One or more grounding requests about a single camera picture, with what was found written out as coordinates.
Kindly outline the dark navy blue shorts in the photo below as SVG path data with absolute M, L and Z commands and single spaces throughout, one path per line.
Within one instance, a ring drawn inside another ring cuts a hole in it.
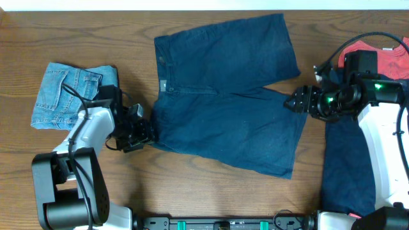
M 154 40 L 157 148 L 289 179 L 306 117 L 270 89 L 300 75 L 282 14 Z

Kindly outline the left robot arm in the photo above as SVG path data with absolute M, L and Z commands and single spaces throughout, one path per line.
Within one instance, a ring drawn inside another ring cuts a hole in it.
M 143 229 L 131 208 L 111 202 L 98 155 L 108 138 L 128 153 L 154 140 L 140 104 L 88 103 L 66 139 L 31 168 L 43 229 Z

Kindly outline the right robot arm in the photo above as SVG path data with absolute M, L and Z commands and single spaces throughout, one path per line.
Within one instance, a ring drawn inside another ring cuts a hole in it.
M 335 71 L 328 64 L 314 69 L 317 86 L 302 86 L 284 106 L 313 118 L 339 121 L 351 116 L 362 130 L 371 159 L 375 211 L 353 217 L 318 211 L 307 217 L 304 229 L 408 229 L 408 95 L 402 83 L 383 80 L 378 54 L 357 50 L 344 57 L 344 78 L 330 80 Z

